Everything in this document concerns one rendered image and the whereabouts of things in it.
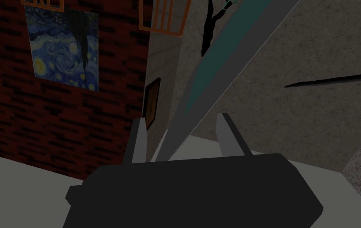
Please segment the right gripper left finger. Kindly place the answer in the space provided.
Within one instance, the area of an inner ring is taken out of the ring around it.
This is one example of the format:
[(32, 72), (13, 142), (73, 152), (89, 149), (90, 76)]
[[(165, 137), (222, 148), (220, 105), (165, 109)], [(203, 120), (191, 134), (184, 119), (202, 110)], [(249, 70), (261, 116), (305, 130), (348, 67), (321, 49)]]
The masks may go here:
[(147, 152), (147, 129), (145, 118), (135, 118), (126, 146), (123, 164), (145, 163)]

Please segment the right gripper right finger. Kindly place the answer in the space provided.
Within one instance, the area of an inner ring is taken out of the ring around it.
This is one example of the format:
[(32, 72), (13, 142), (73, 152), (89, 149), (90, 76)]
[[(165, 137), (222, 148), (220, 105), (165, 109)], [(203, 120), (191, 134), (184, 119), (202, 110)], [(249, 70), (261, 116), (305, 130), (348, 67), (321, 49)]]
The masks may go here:
[(215, 132), (223, 157), (253, 155), (227, 113), (217, 115)]

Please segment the small brown framed picture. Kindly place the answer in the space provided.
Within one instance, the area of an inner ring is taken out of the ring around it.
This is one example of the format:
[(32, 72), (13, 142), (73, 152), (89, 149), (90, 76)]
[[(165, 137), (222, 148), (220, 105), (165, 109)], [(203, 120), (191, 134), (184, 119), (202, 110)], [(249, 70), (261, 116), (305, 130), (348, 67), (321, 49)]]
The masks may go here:
[(147, 130), (151, 127), (156, 117), (160, 83), (161, 78), (157, 78), (145, 87), (142, 117), (145, 119)]

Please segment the grey and teal long panel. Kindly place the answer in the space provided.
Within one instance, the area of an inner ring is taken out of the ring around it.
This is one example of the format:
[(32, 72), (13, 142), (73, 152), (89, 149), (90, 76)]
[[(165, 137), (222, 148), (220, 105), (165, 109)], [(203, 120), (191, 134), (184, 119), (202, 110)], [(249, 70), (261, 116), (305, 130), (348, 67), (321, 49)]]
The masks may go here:
[(156, 161), (168, 161), (300, 0), (241, 0), (196, 65)]

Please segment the blue swirling night sky painting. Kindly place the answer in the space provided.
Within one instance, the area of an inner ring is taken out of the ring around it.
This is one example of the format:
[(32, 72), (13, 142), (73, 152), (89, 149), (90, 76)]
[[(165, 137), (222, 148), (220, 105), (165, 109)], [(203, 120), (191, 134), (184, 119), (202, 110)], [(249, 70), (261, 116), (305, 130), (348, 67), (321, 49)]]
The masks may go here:
[(98, 15), (25, 6), (25, 16), (35, 77), (98, 91)]

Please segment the orange barred frame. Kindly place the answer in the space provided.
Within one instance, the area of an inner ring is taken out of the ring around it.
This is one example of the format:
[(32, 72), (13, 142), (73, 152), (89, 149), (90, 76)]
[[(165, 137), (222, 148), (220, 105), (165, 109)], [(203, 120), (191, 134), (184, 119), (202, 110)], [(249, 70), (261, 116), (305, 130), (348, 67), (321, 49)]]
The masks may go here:
[(55, 0), (55, 4), (52, 4), (52, 1), (53, 0), (20, 0), (20, 3), (25, 6), (31, 6), (61, 13), (65, 11), (64, 0)]
[(192, 0), (138, 0), (139, 29), (182, 37)]

